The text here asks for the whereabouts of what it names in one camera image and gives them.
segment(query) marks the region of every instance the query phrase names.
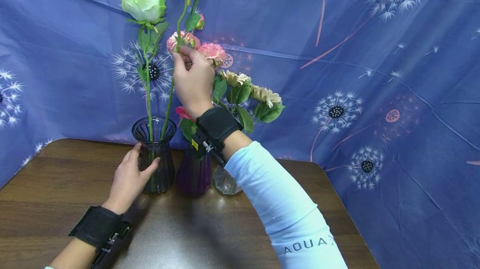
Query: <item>glass vase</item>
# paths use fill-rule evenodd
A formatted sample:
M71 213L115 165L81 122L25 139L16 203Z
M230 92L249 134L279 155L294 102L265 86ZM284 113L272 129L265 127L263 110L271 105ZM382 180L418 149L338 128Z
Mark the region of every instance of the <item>glass vase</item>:
M213 180L215 188L224 195L234 195L241 192L241 188L237 182L228 174L227 170L220 165L215 169Z
M212 159L210 155L206 154L199 158L196 150L189 143L177 171L179 191L189 196L200 196L208 190L211 181Z
M137 121L132 127L133 136L142 143L138 168L145 170L155 158L160 158L157 170L145 185L145 192L150 194L165 193L173 186L175 181L175 167L173 165L170 141L177 132L177 126L173 121L167 121L165 136L161 139L161 133L165 117L152 117L152 134L148 129L148 117Z

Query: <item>yellow label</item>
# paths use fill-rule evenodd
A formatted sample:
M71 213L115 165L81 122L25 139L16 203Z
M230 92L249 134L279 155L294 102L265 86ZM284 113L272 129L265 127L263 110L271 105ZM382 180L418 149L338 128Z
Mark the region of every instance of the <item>yellow label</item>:
M198 151L198 144L192 139L192 146Z

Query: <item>hand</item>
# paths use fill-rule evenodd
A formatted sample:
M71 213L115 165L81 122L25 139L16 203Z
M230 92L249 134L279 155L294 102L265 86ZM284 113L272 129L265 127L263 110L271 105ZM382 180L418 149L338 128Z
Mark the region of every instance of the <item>hand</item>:
M180 55L173 54L175 91L193 120L213 107L212 87L215 70L197 50L180 47Z
M154 159L152 164L144 171L138 170L138 156L141 147L142 144L138 143L127 152L115 171L110 196L107 202L102 205L105 209L119 215L125 213L142 192L153 172L158 168L160 158Z

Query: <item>wooden table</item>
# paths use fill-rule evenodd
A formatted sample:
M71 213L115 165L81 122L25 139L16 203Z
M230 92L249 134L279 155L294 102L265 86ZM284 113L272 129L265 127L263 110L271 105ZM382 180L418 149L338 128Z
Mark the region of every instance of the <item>wooden table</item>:
M43 268L69 243L66 235L90 205L106 200L131 146L60 140L43 149L0 190L0 268ZM174 151L176 167L182 152ZM316 164L280 161L319 205L350 269L378 268ZM142 196L126 214L135 225L102 263L116 269L276 269L279 264L244 194L212 186L197 199L175 188Z

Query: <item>light green rose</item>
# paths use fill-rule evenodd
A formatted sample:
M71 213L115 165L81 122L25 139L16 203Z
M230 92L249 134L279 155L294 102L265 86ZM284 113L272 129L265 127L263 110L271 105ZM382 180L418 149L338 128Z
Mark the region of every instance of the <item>light green rose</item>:
M165 0L121 0L123 11L138 22L157 24L167 9Z

